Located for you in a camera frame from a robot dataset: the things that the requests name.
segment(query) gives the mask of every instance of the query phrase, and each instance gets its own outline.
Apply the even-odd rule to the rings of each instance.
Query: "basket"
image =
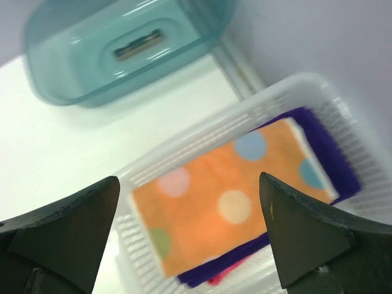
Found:
[[[118,266],[124,281],[136,281],[132,294],[285,293],[280,287],[271,247],[260,250],[234,270],[221,285],[195,289],[165,279],[153,249],[130,202],[131,192],[164,173],[255,129],[296,107],[314,111],[338,143],[363,190],[340,204],[342,209],[375,221],[392,223],[391,157],[372,133],[358,124],[339,92],[314,73],[286,78],[170,140],[117,173],[121,195],[111,238],[118,240]]]

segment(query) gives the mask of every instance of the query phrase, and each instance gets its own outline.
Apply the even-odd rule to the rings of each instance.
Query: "pink fabric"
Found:
[[[239,262],[237,262],[236,264],[234,264],[233,266],[225,269],[223,272],[221,272],[220,274],[217,274],[216,276],[214,276],[213,278],[209,279],[207,281],[207,283],[209,283],[209,285],[211,286],[218,286],[222,280],[227,277],[228,274],[230,274],[233,270],[235,270],[237,267],[239,267],[240,265],[242,265],[246,260],[248,259],[242,259]]]

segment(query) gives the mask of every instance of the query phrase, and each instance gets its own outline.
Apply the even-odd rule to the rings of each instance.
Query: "orange polka dot cloth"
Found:
[[[266,232],[258,195],[261,172],[323,202],[337,198],[291,118],[248,133],[133,192],[165,276],[191,270]]]

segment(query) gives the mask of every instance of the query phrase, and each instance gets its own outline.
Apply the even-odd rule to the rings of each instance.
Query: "pink polka dot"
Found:
[[[158,188],[169,197],[179,197],[189,187],[189,173],[184,167],[167,173],[157,179]]]

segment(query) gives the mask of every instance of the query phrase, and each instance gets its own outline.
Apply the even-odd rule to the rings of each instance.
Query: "dark blue cloth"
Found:
[[[277,116],[261,127],[284,118],[293,118],[303,128],[310,147],[339,194],[339,198],[333,204],[348,199],[361,190],[358,178],[342,155],[336,142],[320,124],[312,111],[303,107],[296,108]],[[197,287],[238,261],[256,253],[261,248],[269,245],[269,243],[268,235],[265,233],[246,244],[234,248],[217,259],[180,274],[178,279],[181,283],[187,284],[192,288]]]

